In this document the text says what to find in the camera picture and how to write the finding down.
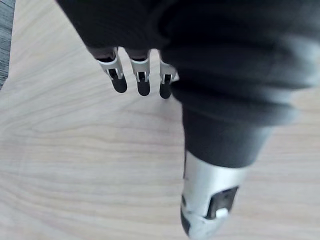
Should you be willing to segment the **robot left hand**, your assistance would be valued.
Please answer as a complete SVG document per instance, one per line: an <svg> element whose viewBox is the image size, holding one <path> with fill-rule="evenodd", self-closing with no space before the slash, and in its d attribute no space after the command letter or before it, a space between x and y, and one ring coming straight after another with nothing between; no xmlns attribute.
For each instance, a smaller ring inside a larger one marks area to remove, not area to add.
<svg viewBox="0 0 320 240"><path fill-rule="evenodd" d="M160 96L182 106L180 219L191 240L210 239L273 128L288 124L294 91L320 79L317 0L60 0L58 5L118 93L118 49L138 93L150 93L150 51Z"/></svg>

